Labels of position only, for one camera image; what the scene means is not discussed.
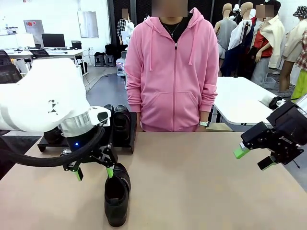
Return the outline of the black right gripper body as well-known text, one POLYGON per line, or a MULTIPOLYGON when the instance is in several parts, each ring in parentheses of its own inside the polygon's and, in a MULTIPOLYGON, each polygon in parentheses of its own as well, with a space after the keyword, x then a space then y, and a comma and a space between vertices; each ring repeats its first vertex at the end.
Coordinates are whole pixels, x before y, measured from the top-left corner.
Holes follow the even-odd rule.
POLYGON ((267 120, 275 131, 277 147, 271 148, 277 163, 284 165, 304 152, 307 144, 307 102, 287 101, 269 115, 267 120))

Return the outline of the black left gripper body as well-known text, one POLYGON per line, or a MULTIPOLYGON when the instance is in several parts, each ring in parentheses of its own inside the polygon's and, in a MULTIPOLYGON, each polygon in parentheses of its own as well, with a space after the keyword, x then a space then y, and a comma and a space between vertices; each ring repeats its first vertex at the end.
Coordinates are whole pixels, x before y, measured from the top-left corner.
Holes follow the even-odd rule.
POLYGON ((83 149, 83 154, 79 155, 78 161, 89 162, 91 155, 97 157, 100 154, 101 143, 104 142, 105 138, 106 131, 104 128, 92 128, 79 136, 66 138, 66 141, 73 155, 76 151, 79 152, 80 149, 83 149))

